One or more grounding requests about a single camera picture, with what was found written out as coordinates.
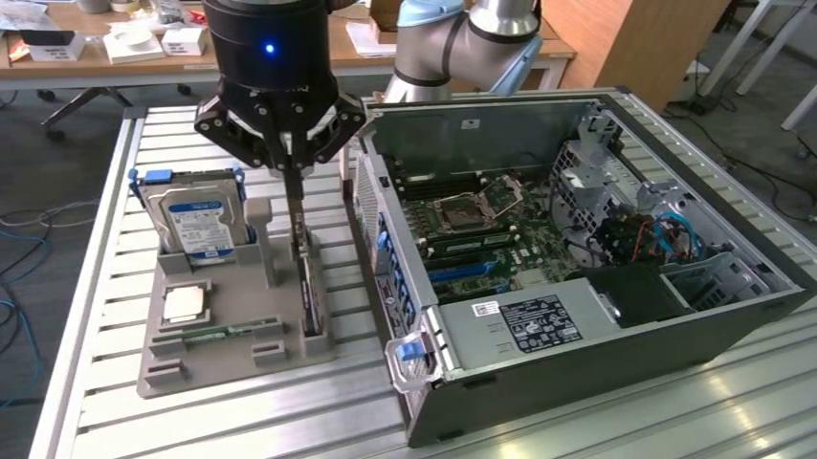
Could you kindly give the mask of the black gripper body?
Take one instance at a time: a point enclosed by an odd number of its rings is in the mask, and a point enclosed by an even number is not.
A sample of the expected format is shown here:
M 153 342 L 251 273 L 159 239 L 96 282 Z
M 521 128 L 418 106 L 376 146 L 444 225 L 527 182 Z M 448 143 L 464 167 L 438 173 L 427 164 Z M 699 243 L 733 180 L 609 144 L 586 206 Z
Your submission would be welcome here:
M 335 101 L 324 1 L 205 1 L 220 93 L 264 93 L 295 115 Z

